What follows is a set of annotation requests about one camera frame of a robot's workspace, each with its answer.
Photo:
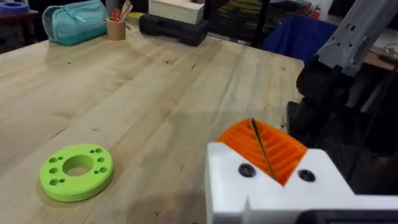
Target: red object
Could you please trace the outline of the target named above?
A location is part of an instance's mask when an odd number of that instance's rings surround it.
[[[111,20],[118,21],[120,18],[120,9],[113,9],[113,14]]]

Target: black case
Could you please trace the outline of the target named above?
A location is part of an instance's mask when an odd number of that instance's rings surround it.
[[[174,37],[184,44],[198,46],[207,36],[208,21],[193,25],[145,14],[139,18],[139,30],[143,34]]]

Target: white box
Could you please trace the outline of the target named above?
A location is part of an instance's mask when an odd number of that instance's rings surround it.
[[[204,4],[189,0],[149,0],[149,14],[197,24],[203,19]]]

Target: cable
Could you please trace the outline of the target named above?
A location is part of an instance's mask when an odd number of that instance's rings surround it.
[[[353,164],[349,168],[349,172],[348,172],[348,175],[347,175],[347,182],[350,182],[352,177],[353,177],[355,168],[356,168],[356,166],[358,164],[359,157],[360,157],[362,151],[365,149],[365,141],[367,140],[368,135],[369,135],[369,133],[371,131],[371,128],[373,126],[374,120],[376,119],[377,114],[379,113],[379,110],[381,108],[382,102],[383,102],[384,98],[387,95],[388,89],[390,88],[390,85],[391,85],[391,83],[392,83],[392,81],[394,79],[394,75],[397,75],[397,69],[398,69],[398,65],[394,65],[394,69],[392,70],[391,74],[389,75],[389,77],[387,79],[387,82],[384,84],[384,88],[382,88],[381,94],[379,95],[377,100],[375,99],[376,102],[377,102],[376,108],[373,111],[373,114],[371,116],[371,120],[370,120],[369,124],[366,126],[366,130],[365,130],[365,133],[364,133],[364,135],[363,135],[363,137],[361,139],[361,143],[360,143],[358,149],[355,152],[354,159],[353,159]]]

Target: hole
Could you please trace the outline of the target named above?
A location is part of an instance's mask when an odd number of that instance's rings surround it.
[[[309,171],[309,170],[299,170],[299,171],[297,171],[298,172],[298,176],[302,179],[302,180],[304,180],[304,181],[306,181],[306,182],[314,182],[315,181],[315,175],[311,172],[311,171]]]
[[[90,156],[73,156],[65,161],[62,170],[70,176],[79,176],[89,172],[93,163],[94,161]]]
[[[254,177],[256,174],[256,170],[250,164],[241,164],[238,171],[244,177]]]
[[[99,171],[102,172],[102,173],[106,172],[107,170],[108,170],[108,169],[105,168],[105,167],[101,167],[101,168],[99,169]]]
[[[55,186],[55,185],[57,185],[58,184],[58,180],[57,179],[52,179],[52,180],[50,180],[50,185],[51,186]]]
[[[55,157],[53,157],[53,158],[51,158],[51,159],[49,160],[49,162],[57,162],[57,161],[58,161],[58,159],[55,158]]]
[[[55,174],[56,172],[58,172],[58,169],[54,167],[54,168],[51,168],[49,172],[50,172],[50,174]]]

